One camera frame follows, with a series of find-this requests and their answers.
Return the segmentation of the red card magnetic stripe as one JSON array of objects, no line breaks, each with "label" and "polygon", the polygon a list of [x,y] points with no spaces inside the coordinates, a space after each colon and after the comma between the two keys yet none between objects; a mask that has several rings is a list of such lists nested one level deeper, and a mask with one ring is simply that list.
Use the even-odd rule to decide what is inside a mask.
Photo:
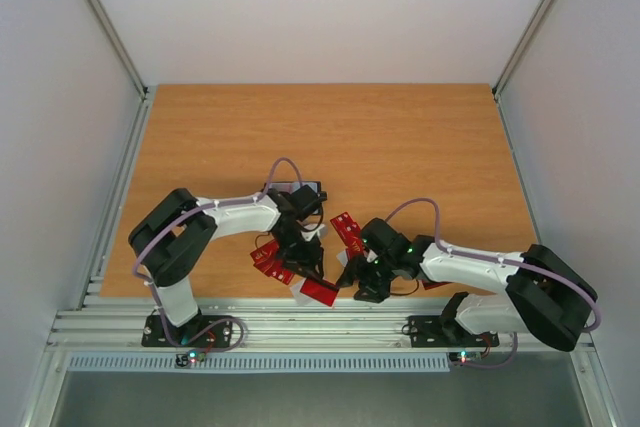
[{"label": "red card magnetic stripe", "polygon": [[330,282],[307,278],[301,284],[300,293],[305,298],[332,307],[338,296],[339,288]]}]

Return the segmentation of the black leather card holder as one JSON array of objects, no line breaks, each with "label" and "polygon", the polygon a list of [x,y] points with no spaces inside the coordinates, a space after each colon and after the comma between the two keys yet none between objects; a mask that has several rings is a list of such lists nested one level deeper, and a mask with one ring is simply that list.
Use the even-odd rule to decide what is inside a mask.
[{"label": "black leather card holder", "polygon": [[320,181],[275,181],[263,184],[263,187],[255,194],[255,198],[275,197],[276,199],[289,199],[304,186],[308,186],[316,197],[322,201],[328,198],[327,193],[322,189]]}]

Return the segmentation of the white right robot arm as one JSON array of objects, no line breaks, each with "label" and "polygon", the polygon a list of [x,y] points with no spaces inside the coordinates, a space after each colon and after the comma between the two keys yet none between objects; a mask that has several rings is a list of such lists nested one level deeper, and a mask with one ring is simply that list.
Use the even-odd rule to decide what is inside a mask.
[{"label": "white right robot arm", "polygon": [[381,218],[359,227],[340,215],[331,224],[346,247],[337,284],[355,287],[358,301],[385,301],[398,278],[482,290],[481,295],[457,292],[446,304],[435,336],[447,346],[489,332],[525,333],[550,348],[571,352],[594,314],[596,291],[543,245],[498,253],[460,248],[426,235],[408,239]]}]

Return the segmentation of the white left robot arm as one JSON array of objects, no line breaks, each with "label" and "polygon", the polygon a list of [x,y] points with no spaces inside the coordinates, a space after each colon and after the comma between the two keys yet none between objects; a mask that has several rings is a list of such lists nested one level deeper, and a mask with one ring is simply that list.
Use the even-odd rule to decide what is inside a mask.
[{"label": "white left robot arm", "polygon": [[324,224],[304,225],[324,214],[327,194],[317,182],[291,192],[272,188],[245,197],[207,199],[185,188],[170,192],[129,234],[136,255],[132,274],[147,283],[166,341],[195,346],[206,335],[189,275],[209,243],[244,233],[268,234],[285,271],[324,281]]}]

